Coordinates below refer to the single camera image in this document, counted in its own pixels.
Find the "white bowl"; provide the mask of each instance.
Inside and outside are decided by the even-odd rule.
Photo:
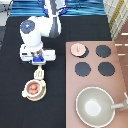
[[[91,127],[105,127],[115,116],[112,97],[98,87],[83,89],[76,98],[76,111],[79,118]]]

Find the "blue floor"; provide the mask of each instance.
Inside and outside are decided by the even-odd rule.
[[[62,16],[106,15],[103,0],[68,0],[70,7]],[[44,16],[42,3],[38,0],[14,0],[10,16]]]

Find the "black tabletop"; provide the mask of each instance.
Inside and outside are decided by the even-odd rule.
[[[21,95],[27,81],[37,69],[19,63],[23,41],[20,24],[28,17],[10,17],[0,51],[0,128],[66,128],[66,67],[67,41],[110,41],[107,16],[60,17],[62,33],[56,39],[42,38],[45,48],[56,50],[57,58],[43,66],[47,93],[32,102]]]

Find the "black circle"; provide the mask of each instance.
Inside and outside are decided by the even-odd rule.
[[[115,73],[114,66],[109,62],[100,63],[98,70],[103,76],[112,76]]]
[[[89,50],[88,50],[88,48],[86,46],[85,46],[85,49],[86,49],[85,53],[82,56],[79,56],[79,58],[84,58],[84,57],[86,57],[88,55]]]
[[[91,68],[89,64],[87,64],[86,62],[79,62],[75,66],[75,72],[79,76],[82,76],[82,77],[87,76],[89,75],[90,71],[91,71]]]
[[[99,45],[96,48],[96,54],[102,58],[106,58],[111,54],[111,49],[106,45]]]

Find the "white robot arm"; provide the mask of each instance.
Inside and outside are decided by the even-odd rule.
[[[32,64],[45,64],[55,60],[55,50],[43,50],[41,36],[56,38],[61,33],[61,23],[55,0],[45,0],[49,17],[32,16],[20,25],[20,34],[24,44],[20,48],[22,61],[32,61]]]

